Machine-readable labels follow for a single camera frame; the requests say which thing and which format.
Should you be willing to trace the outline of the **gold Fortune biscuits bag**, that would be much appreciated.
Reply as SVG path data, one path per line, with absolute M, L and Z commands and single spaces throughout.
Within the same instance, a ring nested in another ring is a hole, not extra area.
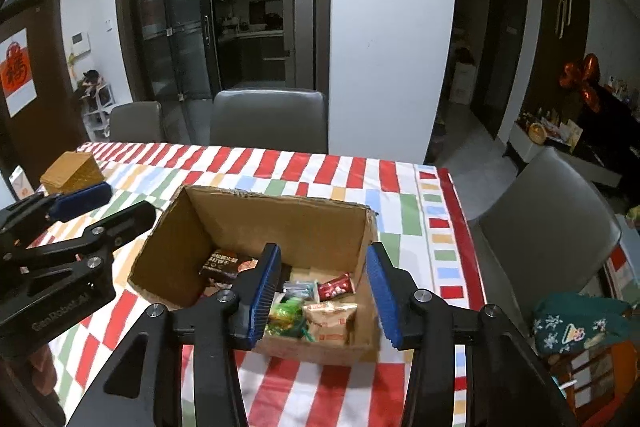
M 306 339 L 312 343 L 348 346 L 357 309 L 356 303 L 308 303 L 302 308 Z

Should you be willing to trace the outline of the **dark wooden door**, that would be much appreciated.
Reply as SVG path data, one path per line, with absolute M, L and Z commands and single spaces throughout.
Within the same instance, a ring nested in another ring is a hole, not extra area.
M 1 8 L 1 42 L 27 29 L 35 101 L 10 118 L 1 88 L 1 172 L 21 166 L 32 187 L 65 152 L 86 142 L 64 53 L 60 0 L 9 0 Z

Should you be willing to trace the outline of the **dark brown chocolate packet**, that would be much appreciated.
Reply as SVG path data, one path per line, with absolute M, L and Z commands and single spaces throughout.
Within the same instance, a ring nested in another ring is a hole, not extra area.
M 232 285 L 240 273 L 253 270 L 258 259 L 234 251 L 216 249 L 204 262 L 200 270 L 201 277 L 206 277 L 212 286 Z

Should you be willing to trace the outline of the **green christmas pouch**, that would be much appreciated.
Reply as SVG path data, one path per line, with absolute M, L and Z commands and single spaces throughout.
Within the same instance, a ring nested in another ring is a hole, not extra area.
M 623 300 L 553 294 L 536 306 L 532 331 L 543 357 L 580 353 L 627 340 L 639 343 L 639 313 Z

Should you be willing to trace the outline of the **colourful checkered tablecloth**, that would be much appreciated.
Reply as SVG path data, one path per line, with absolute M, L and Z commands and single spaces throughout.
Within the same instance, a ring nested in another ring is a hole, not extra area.
M 474 251 L 454 184 L 444 169 L 382 159 L 181 144 L 88 143 L 113 197 L 106 206 L 41 236 L 53 243 L 134 202 L 165 209 L 186 184 L 359 202 L 376 216 L 394 265 L 458 307 L 484 303 Z M 411 355 L 382 341 L 352 367 L 241 353 L 236 358 L 248 420 L 254 426 L 395 426 Z

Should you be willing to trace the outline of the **red foil balloon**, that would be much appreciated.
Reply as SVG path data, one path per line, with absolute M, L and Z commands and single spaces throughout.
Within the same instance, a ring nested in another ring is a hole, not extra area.
M 581 61 L 564 64 L 559 84 L 563 89 L 576 88 L 582 101 L 593 111 L 600 110 L 599 98 L 593 83 L 600 79 L 600 65 L 596 54 L 588 53 Z

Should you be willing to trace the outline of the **grey chair behind table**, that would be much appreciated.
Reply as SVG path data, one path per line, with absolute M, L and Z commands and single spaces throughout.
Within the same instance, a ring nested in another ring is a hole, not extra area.
M 209 143 L 309 154 L 328 151 L 323 93 L 306 89 L 229 89 L 216 94 Z

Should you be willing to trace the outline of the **grey chair far left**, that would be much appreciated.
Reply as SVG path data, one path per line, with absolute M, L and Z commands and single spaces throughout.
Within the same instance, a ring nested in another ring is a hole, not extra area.
M 160 103 L 132 102 L 111 110 L 111 142 L 160 143 L 164 138 Z

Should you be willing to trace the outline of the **large cardboard box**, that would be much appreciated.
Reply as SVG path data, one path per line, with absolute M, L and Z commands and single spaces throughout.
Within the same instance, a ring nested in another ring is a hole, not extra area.
M 203 294 L 201 269 L 214 251 L 257 258 L 275 243 L 297 280 L 323 283 L 349 274 L 355 291 L 344 299 L 357 310 L 344 346 L 265 336 L 257 352 L 321 365 L 371 362 L 380 347 L 380 326 L 364 264 L 377 238 L 375 213 L 363 205 L 186 185 L 145 239 L 128 283 L 150 303 L 189 308 Z

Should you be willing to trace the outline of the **grey chair at right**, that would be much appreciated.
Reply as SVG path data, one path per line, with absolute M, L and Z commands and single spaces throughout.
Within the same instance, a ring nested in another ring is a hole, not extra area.
M 581 291 L 622 236 L 608 202 L 551 147 L 469 229 L 488 303 L 524 335 L 538 303 Z

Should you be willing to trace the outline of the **red candy packet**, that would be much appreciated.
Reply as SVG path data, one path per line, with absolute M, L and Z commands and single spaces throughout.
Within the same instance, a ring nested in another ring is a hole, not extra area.
M 322 303 L 354 294 L 355 286 L 348 272 L 344 272 L 338 277 L 334 277 L 334 279 L 318 284 L 318 295 Z

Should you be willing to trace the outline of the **white orange carton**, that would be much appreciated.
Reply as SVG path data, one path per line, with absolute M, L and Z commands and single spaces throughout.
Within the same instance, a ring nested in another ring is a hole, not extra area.
M 9 176 L 9 181 L 17 199 L 24 199 L 34 194 L 32 184 L 21 166 L 16 166 Z

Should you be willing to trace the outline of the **green yellow snack packet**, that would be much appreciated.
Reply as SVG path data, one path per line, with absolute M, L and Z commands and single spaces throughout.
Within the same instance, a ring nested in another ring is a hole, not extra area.
M 299 298 L 283 298 L 271 306 L 265 334 L 312 341 L 303 314 L 304 302 Z

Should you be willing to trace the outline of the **red fu door poster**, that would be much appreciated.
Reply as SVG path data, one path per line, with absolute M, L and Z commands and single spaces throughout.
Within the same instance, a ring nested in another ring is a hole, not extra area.
M 37 98 L 30 64 L 27 29 L 1 43 L 1 88 L 9 117 L 13 118 Z

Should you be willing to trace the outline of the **small woven brown box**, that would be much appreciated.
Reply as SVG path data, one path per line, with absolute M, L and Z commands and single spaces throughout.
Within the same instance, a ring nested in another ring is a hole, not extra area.
M 48 194 L 68 194 L 105 180 L 96 158 L 87 152 L 65 152 L 40 176 Z

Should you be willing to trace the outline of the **glass sliding door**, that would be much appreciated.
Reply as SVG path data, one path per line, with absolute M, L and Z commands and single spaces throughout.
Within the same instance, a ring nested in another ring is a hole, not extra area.
M 165 138 L 206 144 L 230 89 L 329 89 L 330 0 L 116 0 L 132 97 Z

